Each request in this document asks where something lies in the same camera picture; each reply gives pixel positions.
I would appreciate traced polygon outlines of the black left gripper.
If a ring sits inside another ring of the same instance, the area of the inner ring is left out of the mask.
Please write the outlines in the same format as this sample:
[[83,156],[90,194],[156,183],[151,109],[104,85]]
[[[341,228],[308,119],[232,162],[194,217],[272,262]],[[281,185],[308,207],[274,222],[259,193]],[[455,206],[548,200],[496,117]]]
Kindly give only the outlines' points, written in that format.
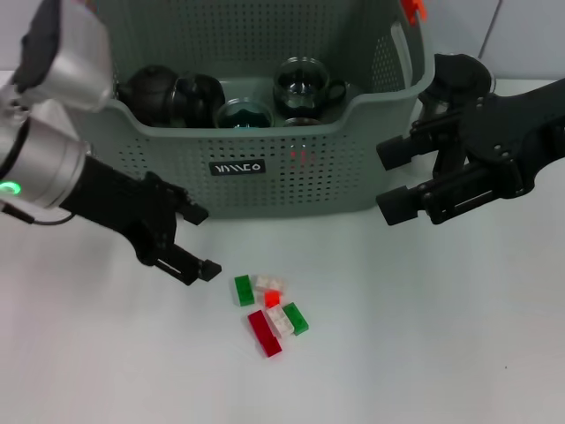
[[200,225],[208,211],[184,188],[153,172],[135,179],[88,156],[61,207],[123,235],[142,264],[156,266],[187,286],[197,280],[210,282],[222,272],[220,264],[201,260],[175,244],[177,213]]

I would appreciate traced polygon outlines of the orange wedge toy brick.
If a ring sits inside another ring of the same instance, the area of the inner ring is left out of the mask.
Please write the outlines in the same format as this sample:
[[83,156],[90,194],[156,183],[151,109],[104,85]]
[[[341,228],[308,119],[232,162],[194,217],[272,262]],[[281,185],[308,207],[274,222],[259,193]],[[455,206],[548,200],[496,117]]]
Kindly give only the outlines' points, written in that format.
[[316,152],[308,149],[292,150],[289,158],[289,169],[304,171],[311,169],[317,163]]

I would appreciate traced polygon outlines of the dark red toy brick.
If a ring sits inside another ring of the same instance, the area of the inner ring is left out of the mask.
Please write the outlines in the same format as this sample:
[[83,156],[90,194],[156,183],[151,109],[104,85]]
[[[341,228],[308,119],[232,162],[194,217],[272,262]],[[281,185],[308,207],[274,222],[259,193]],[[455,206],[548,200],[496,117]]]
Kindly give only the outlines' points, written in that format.
[[261,310],[251,313],[247,316],[247,320],[256,336],[263,352],[268,358],[271,358],[282,351],[277,337],[270,329],[266,316]]

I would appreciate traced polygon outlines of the green toy brick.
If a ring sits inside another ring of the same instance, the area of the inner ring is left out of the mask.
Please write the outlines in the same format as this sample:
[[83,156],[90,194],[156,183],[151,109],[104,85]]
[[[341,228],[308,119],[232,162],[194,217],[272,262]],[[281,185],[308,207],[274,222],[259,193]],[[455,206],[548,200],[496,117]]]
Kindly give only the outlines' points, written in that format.
[[309,324],[305,317],[300,312],[299,308],[294,302],[291,302],[282,307],[283,312],[286,314],[290,323],[294,327],[293,334],[298,336],[309,330]]
[[255,303],[252,279],[249,275],[236,276],[234,285],[237,294],[237,303],[241,307],[247,307]]

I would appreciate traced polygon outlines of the grey perforated storage basket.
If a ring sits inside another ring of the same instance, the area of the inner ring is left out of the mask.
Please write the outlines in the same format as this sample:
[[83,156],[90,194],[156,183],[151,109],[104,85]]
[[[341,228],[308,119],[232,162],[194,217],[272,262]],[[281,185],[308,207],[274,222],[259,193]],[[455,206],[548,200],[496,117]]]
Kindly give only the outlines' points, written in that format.
[[[388,186],[376,148],[403,133],[433,79],[422,0],[80,0],[111,40],[115,82],[147,65],[218,79],[228,100],[272,107],[273,79],[291,57],[321,61],[347,94],[322,125],[187,129],[139,122],[118,99],[68,110],[93,155],[133,178],[149,171],[184,187],[213,218],[357,211]],[[317,163],[289,169],[292,150]]]

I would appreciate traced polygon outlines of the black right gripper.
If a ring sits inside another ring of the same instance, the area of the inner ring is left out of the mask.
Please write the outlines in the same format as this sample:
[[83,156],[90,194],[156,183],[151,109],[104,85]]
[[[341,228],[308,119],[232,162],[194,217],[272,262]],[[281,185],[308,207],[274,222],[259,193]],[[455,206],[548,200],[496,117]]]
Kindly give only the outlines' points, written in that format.
[[[460,141],[473,162],[464,167]],[[408,137],[386,140],[376,151],[385,170],[437,151],[433,171],[453,171],[378,195],[390,226],[421,211],[441,224],[498,198],[526,195],[542,169],[565,159],[565,79],[521,95],[488,95],[464,113],[416,121]]]

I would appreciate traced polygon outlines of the white translucent toy brick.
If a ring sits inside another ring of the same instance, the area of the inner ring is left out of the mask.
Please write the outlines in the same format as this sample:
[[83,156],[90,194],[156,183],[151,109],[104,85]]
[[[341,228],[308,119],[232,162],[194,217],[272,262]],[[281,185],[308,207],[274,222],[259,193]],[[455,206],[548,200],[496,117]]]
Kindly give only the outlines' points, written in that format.
[[275,291],[283,294],[286,290],[286,281],[277,276],[257,275],[254,278],[254,288],[258,292]]
[[283,311],[281,305],[268,308],[266,315],[277,337],[285,338],[294,333],[294,325]]

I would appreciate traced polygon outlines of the black clay teapot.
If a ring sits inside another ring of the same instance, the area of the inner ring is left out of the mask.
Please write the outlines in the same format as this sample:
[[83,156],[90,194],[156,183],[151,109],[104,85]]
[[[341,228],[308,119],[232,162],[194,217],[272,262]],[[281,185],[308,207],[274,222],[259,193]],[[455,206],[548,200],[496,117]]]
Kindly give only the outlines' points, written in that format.
[[117,97],[141,124],[152,127],[170,126],[177,80],[178,74],[169,67],[145,66],[126,83],[117,85]]

